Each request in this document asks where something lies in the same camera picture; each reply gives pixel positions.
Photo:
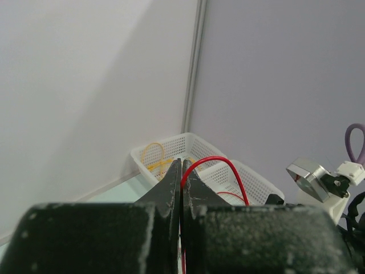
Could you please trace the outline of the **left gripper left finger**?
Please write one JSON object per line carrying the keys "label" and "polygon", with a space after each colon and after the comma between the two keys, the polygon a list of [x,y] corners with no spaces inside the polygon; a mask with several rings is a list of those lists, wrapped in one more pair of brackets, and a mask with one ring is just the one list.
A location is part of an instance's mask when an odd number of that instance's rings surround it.
{"label": "left gripper left finger", "polygon": [[2,273],[177,273],[182,163],[133,203],[36,204],[20,219]]}

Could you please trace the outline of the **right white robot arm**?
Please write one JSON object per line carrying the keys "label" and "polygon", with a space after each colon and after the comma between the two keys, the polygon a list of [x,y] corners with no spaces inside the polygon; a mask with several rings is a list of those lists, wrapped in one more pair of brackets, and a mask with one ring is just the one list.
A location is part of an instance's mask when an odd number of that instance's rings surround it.
{"label": "right white robot arm", "polygon": [[363,201],[364,192],[356,195],[348,205],[347,214],[341,215],[341,218],[346,220],[347,229],[337,225],[358,273],[364,273],[364,213],[362,213],[359,221],[356,221],[359,216],[358,205]]}

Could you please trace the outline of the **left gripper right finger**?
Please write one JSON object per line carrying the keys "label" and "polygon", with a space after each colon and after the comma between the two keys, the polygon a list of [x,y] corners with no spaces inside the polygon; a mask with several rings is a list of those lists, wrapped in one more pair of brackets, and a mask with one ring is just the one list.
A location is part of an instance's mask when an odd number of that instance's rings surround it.
{"label": "left gripper right finger", "polygon": [[355,273],[330,215],[310,205],[231,205],[185,160],[184,273]]}

